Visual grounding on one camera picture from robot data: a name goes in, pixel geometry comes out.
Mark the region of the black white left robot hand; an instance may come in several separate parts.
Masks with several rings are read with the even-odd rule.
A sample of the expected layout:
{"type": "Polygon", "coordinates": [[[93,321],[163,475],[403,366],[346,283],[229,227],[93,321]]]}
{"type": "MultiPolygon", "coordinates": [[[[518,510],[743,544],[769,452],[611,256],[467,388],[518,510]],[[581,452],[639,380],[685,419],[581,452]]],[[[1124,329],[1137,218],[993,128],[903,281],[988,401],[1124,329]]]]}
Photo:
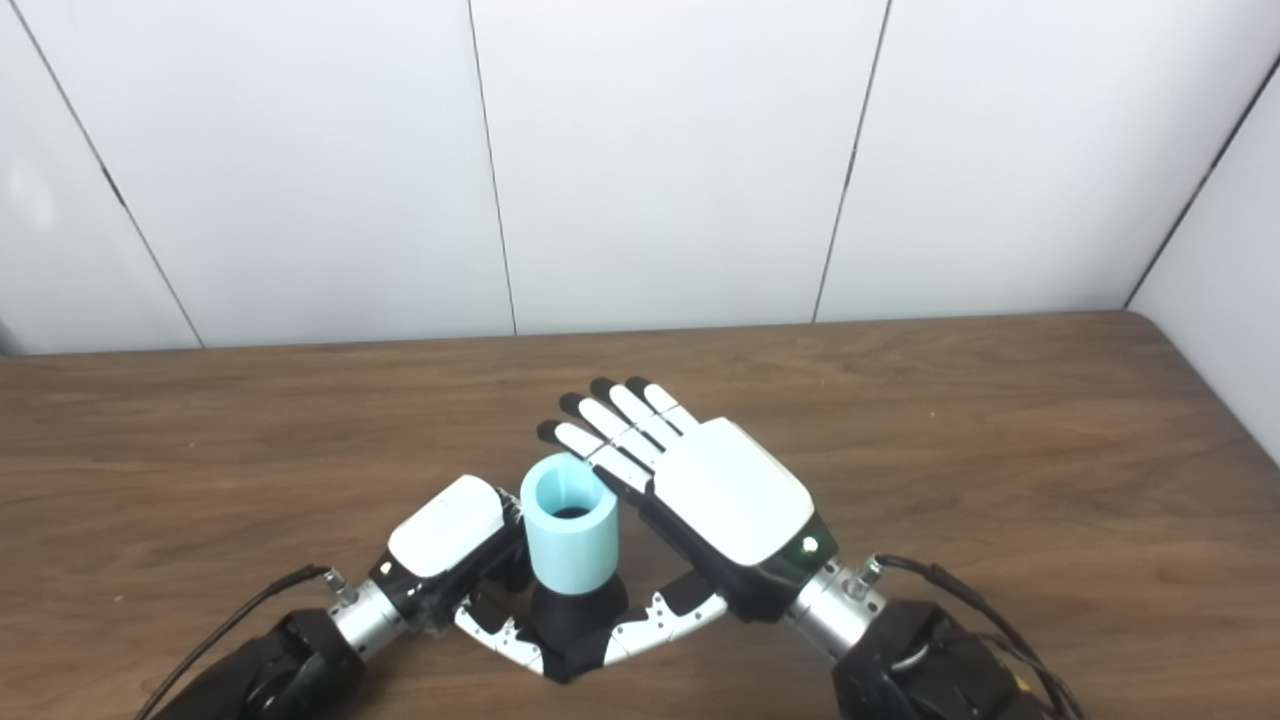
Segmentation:
{"type": "Polygon", "coordinates": [[[488,587],[532,584],[524,514],[504,489],[462,475],[403,520],[369,580],[398,632],[439,635],[457,626],[481,646],[543,675],[545,651],[488,587]]]}

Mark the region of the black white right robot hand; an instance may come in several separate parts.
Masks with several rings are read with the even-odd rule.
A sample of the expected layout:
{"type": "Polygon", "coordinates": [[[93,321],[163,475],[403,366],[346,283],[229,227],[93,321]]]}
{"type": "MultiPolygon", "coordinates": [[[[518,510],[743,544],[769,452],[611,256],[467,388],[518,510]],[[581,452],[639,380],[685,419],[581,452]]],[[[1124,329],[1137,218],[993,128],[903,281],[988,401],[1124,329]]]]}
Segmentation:
{"type": "Polygon", "coordinates": [[[838,551],[809,489],[740,425],[696,419],[641,377],[600,377],[559,401],[538,437],[586,462],[690,570],[640,619],[608,630],[603,664],[631,659],[723,615],[780,623],[838,551]]]}

